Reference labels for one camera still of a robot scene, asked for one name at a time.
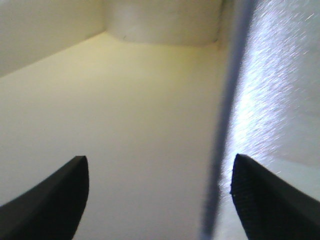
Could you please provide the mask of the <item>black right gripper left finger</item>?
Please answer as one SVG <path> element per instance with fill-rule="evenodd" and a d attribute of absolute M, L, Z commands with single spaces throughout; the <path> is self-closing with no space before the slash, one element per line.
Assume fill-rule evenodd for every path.
<path fill-rule="evenodd" d="M 2 240 L 71 240 L 89 195 L 89 166 L 76 156 L 0 207 Z"/>

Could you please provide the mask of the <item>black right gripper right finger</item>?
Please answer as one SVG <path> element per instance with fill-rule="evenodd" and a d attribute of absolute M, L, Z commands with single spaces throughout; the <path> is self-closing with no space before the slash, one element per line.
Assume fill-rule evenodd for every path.
<path fill-rule="evenodd" d="M 234 159 L 230 194 L 249 240 L 318 240 L 320 203 L 244 154 Z"/>

